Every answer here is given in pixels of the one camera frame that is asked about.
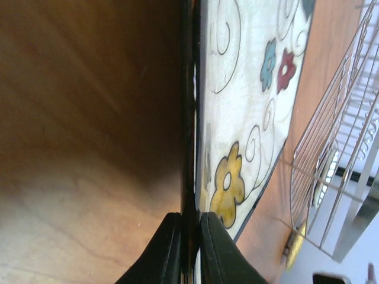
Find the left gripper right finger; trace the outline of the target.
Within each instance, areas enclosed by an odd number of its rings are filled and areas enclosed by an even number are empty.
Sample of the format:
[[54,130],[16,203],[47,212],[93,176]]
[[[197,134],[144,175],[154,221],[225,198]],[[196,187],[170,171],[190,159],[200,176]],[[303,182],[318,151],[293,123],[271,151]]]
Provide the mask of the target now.
[[202,214],[200,228],[202,283],[267,283],[244,258],[214,212]]

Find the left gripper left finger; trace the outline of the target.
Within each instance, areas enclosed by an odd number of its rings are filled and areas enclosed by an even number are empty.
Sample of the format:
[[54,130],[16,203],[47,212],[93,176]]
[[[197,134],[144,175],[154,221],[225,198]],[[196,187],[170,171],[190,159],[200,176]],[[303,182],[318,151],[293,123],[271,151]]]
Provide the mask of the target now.
[[166,214],[149,244],[116,284],[179,283],[181,278],[181,214]]

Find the wire metal dish rack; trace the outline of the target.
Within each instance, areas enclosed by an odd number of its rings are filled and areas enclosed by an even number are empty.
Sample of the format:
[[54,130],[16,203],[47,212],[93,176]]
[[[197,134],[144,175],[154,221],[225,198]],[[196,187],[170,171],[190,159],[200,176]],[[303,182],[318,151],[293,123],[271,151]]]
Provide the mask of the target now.
[[[305,221],[304,241],[336,262],[378,214],[378,2],[358,9],[359,26],[291,162],[291,225]],[[336,170],[316,209],[316,168],[332,146],[339,151]]]

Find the square floral plate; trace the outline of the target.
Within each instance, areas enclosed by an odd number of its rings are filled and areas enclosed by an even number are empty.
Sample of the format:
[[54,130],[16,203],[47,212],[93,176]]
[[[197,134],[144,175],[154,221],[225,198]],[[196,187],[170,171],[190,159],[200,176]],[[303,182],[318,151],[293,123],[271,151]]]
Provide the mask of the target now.
[[314,1],[185,1],[182,283],[201,282],[202,214],[236,244],[287,141]]

